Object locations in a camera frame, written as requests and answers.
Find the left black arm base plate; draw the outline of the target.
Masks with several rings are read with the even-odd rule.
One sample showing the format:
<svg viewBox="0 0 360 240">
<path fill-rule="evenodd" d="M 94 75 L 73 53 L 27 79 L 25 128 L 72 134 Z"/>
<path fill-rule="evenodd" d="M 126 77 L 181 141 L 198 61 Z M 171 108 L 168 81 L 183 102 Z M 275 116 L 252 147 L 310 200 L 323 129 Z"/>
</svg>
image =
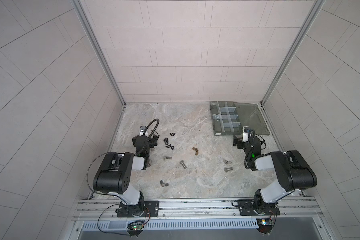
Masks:
<svg viewBox="0 0 360 240">
<path fill-rule="evenodd" d="M 118 218 L 142 218 L 142 217 L 157 217 L 159 211 L 159 201 L 144 201 L 139 202 L 137 205 L 126 205 L 120 203 L 117 209 Z"/>
</svg>

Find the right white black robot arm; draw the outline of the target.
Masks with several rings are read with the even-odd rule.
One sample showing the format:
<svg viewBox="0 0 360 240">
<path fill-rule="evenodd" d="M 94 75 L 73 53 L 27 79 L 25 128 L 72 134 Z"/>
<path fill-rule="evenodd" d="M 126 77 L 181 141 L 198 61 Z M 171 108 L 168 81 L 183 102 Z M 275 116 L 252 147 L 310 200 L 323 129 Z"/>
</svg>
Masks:
<svg viewBox="0 0 360 240">
<path fill-rule="evenodd" d="M 234 136 L 233 146 L 245 152 L 245 168 L 251 171 L 274 170 L 277 179 L 256 191 L 249 207 L 257 215 L 277 215 L 277 203 L 296 190 L 317 186 L 318 179 L 299 151 L 262 154 L 263 141 L 257 136 Z"/>
</svg>

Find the clear compartment organizer box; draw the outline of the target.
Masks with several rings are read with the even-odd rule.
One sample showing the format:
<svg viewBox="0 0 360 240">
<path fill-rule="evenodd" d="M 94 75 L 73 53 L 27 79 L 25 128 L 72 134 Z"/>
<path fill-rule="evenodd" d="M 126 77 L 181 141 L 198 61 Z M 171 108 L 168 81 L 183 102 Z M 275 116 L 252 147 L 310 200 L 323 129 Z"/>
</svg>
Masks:
<svg viewBox="0 0 360 240">
<path fill-rule="evenodd" d="M 215 101 L 210 102 L 210 111 L 215 136 L 240 136 L 243 127 L 254 129 L 261 136 L 271 134 L 256 104 Z"/>
</svg>

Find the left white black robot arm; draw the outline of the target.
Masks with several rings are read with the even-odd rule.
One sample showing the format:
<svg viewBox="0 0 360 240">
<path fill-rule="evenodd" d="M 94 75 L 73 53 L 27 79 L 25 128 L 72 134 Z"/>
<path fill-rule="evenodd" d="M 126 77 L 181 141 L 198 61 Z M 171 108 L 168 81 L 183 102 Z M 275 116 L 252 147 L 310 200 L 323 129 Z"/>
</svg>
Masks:
<svg viewBox="0 0 360 240">
<path fill-rule="evenodd" d="M 112 195 L 121 200 L 119 216 L 139 217 L 145 211 L 144 195 L 130 185 L 132 171 L 146 170 L 150 165 L 150 149 L 158 145 L 158 134 L 133 137 L 137 152 L 105 154 L 94 176 L 93 190 L 100 195 Z"/>
</svg>

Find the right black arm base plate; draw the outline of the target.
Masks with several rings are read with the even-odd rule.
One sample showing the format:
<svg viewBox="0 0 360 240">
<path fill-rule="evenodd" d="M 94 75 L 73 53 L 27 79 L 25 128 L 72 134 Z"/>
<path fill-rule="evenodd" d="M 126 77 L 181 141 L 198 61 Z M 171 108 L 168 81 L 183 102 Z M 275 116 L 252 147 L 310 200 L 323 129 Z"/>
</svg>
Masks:
<svg viewBox="0 0 360 240">
<path fill-rule="evenodd" d="M 236 200 L 232 206 L 239 209 L 241 216 L 270 216 L 280 215 L 277 203 L 267 204 L 255 200 Z"/>
</svg>

